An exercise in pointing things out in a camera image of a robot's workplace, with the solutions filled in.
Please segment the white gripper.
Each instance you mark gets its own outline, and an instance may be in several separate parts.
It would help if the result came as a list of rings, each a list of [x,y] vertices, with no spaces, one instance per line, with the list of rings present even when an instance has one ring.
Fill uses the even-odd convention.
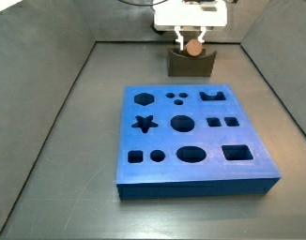
[[[179,50],[185,50],[185,38],[181,27],[186,30],[200,28],[197,40],[205,43],[208,28],[225,27],[228,24],[228,5],[225,0],[169,0],[153,7],[154,27],[161,31],[175,32]]]

